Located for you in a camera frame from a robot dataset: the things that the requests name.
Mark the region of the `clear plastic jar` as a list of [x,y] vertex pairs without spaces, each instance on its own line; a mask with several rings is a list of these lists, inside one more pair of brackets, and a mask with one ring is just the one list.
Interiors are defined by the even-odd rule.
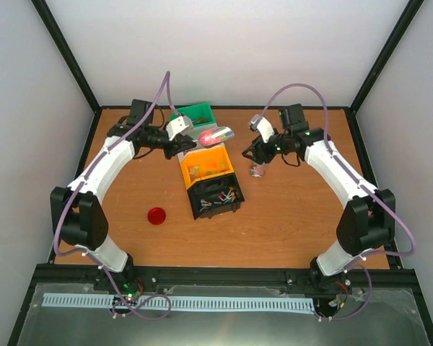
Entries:
[[249,168],[249,173],[251,177],[262,178],[266,173],[266,165],[252,163]]

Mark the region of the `silver metal scoop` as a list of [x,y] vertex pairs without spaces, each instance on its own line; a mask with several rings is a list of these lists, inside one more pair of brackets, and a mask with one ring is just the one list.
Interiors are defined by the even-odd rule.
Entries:
[[234,131],[227,127],[215,127],[204,130],[198,135],[197,142],[204,148],[211,148],[235,137]]

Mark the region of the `red jar lid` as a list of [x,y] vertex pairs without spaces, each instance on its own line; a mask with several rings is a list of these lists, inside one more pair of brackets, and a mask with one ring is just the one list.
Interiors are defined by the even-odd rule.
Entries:
[[154,226],[161,225],[165,222],[167,214],[161,207],[154,207],[147,213],[147,220]]

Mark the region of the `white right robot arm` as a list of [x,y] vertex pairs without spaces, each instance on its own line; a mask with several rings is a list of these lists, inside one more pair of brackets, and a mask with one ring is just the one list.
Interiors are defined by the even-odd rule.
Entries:
[[333,280],[364,261],[395,234],[395,196],[379,190],[364,179],[338,152],[322,128],[311,128],[300,104],[280,110],[282,132],[262,115],[255,115],[248,127],[257,133],[242,156],[269,164],[275,156],[294,153],[298,162],[312,167],[336,194],[344,211],[336,227],[335,242],[310,263],[309,283],[316,292],[329,289]]

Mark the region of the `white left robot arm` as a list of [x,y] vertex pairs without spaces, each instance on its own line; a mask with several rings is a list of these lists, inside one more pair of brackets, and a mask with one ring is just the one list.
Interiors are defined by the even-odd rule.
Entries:
[[135,99],[130,113],[108,131],[102,148],[87,168],[67,187],[55,187],[50,195],[53,223],[53,251],[64,255],[59,244],[71,245],[72,252],[89,257],[110,273],[110,281],[128,290],[136,281],[134,261],[109,236],[109,224],[102,209],[103,199],[127,163],[141,148],[163,151],[166,159],[196,147],[188,132],[192,120],[176,112],[161,126],[152,125],[155,105]]

